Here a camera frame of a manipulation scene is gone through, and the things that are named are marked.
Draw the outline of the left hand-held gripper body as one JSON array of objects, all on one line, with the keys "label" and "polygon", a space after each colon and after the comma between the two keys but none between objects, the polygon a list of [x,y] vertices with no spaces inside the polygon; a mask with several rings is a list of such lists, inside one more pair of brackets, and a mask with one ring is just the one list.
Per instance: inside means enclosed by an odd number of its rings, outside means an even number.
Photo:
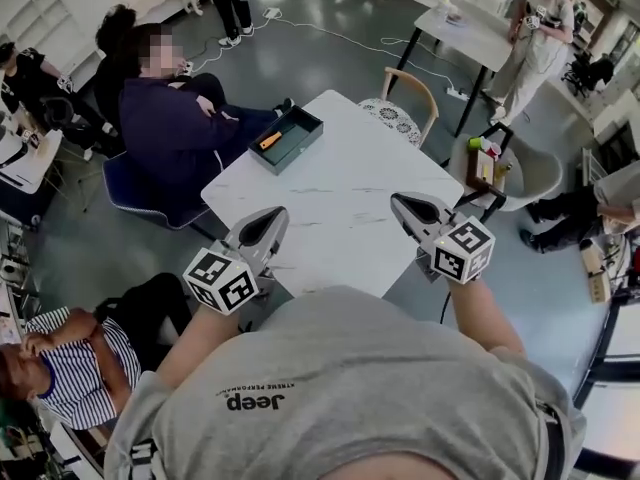
[{"label": "left hand-held gripper body", "polygon": [[201,248],[182,278],[200,304],[221,315],[231,315],[252,300],[267,300],[275,284],[268,267],[251,266],[223,241]]}]

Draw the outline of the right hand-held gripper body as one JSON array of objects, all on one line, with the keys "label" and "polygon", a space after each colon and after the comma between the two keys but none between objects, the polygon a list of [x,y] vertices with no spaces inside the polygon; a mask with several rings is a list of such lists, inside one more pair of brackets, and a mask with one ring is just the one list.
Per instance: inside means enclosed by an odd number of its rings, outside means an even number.
[{"label": "right hand-held gripper body", "polygon": [[444,277],[464,285],[487,268],[495,242],[495,236],[476,217],[454,212],[419,245],[416,263],[430,282]]}]

